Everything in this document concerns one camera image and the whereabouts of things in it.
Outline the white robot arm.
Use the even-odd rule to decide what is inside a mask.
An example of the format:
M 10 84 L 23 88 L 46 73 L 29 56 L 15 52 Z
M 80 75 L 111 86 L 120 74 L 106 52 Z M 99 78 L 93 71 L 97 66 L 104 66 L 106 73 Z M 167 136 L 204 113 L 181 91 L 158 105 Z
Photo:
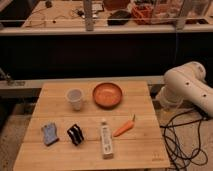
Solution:
M 213 117 L 213 88 L 205 83 L 205 77 L 205 67 L 196 61 L 169 69 L 164 74 L 164 86 L 156 99 L 164 109 L 188 100 Z

